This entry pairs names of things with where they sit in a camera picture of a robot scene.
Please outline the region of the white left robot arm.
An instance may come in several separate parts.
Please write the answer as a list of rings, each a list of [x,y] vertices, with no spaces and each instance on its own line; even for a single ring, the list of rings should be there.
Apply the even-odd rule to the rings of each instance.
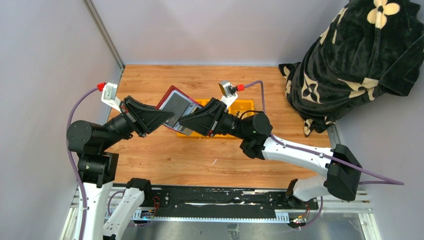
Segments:
[[[130,140],[134,134],[146,137],[174,116],[170,110],[138,102],[131,96],[117,101],[119,114],[103,125],[77,120],[66,132],[67,148],[78,156],[81,240],[120,240],[139,206],[153,201],[150,180],[132,178],[123,197],[108,219],[107,203],[114,185],[119,154],[107,149],[121,140]]]

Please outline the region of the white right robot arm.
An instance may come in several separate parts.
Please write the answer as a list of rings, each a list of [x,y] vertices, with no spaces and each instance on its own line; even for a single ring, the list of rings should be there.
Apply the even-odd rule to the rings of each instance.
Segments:
[[[344,201],[356,198],[362,166],[343,144],[335,148],[313,147],[278,138],[272,134],[273,127],[264,112],[235,116],[215,98],[182,116],[179,122],[205,137],[231,135],[241,139],[240,148],[251,159],[286,162],[315,172],[314,177],[290,182],[285,201],[292,209],[321,196],[332,195]]]

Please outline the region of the black VIP credit card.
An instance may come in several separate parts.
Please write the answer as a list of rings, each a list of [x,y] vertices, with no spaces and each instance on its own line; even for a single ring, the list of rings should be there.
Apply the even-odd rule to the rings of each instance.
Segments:
[[[178,119],[185,112],[187,107],[190,105],[190,102],[184,98],[181,94],[174,93],[170,96],[168,102],[163,106],[163,110],[173,112],[173,116],[169,118],[165,123],[173,128]]]

